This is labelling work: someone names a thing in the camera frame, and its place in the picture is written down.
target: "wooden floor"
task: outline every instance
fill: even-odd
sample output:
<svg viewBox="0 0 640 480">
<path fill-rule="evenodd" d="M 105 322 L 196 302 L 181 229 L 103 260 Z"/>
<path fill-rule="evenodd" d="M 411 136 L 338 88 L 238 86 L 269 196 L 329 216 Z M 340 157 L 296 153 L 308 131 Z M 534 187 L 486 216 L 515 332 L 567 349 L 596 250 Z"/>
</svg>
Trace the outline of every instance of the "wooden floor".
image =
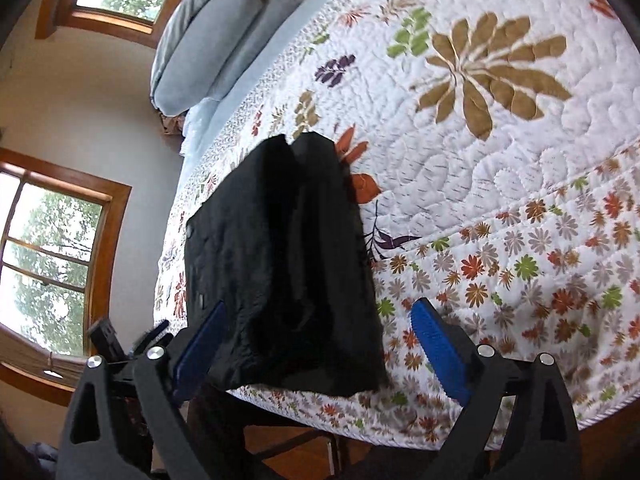
<svg viewBox="0 0 640 480">
<path fill-rule="evenodd" d="M 250 427 L 245 431 L 246 446 L 249 451 L 258 452 L 304 431 L 308 430 Z M 637 478 L 640 468 L 640 400 L 582 431 L 580 440 L 585 480 Z M 352 463 L 362 460 L 370 448 L 369 444 L 356 440 L 348 440 L 348 446 Z M 329 476 L 326 440 L 313 440 L 267 460 L 266 464 L 287 480 L 323 480 Z M 635 474 L 629 476 L 627 471 Z"/>
</svg>

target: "light blue pillow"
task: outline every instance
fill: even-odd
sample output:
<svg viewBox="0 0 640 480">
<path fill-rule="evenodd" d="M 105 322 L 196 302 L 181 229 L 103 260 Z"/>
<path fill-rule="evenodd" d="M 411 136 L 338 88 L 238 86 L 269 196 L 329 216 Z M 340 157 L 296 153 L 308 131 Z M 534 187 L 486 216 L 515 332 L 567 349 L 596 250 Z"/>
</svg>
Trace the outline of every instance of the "light blue pillow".
<svg viewBox="0 0 640 480">
<path fill-rule="evenodd" d="M 151 101 L 176 116 L 221 100 L 302 0 L 183 0 L 158 44 Z"/>
</svg>

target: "quilt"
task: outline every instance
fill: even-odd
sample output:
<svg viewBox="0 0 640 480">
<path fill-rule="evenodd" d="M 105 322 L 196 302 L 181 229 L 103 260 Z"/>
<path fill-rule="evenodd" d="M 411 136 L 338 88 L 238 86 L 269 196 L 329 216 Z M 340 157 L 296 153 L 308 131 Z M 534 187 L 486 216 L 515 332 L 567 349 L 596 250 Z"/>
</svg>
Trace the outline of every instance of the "quilt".
<svg viewBox="0 0 640 480">
<path fill-rule="evenodd" d="M 263 139 L 316 131 L 351 168 L 390 387 L 232 393 L 374 444 L 438 449 L 460 407 L 411 329 L 424 296 L 504 356 L 553 354 L 587 427 L 640 397 L 639 128 L 640 54 L 606 0 L 330 0 L 176 197 L 155 318 L 186 325 L 188 218 Z"/>
</svg>

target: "black fabric bag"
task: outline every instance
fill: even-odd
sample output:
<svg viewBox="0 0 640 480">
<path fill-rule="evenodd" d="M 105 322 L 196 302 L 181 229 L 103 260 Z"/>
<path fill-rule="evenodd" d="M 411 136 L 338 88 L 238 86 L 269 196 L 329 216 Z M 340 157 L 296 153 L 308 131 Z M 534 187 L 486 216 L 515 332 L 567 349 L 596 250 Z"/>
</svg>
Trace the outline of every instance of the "black fabric bag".
<svg viewBox="0 0 640 480">
<path fill-rule="evenodd" d="M 188 221 L 187 236 L 189 322 L 220 301 L 226 309 L 209 371 L 217 387 L 348 397 L 386 383 L 362 225 L 329 139 L 265 140 Z"/>
</svg>

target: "blue gripper pad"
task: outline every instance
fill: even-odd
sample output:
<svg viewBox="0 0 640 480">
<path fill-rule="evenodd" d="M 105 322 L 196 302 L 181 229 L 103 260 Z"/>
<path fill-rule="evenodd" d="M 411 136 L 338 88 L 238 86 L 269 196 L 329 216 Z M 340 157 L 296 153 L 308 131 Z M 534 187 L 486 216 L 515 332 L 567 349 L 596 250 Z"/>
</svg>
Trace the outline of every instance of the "blue gripper pad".
<svg viewBox="0 0 640 480">
<path fill-rule="evenodd" d="M 466 363 L 451 340 L 452 329 L 462 329 L 444 323 L 425 298 L 417 300 L 412 306 L 411 326 L 447 396 L 466 406 L 472 395 L 466 385 Z M 474 346 L 466 334 L 464 338 Z"/>
<path fill-rule="evenodd" d="M 225 338 L 227 325 L 226 306 L 220 301 L 208 313 L 180 361 L 175 364 L 172 395 L 175 404 L 190 400 L 204 382 L 220 343 Z"/>
</svg>

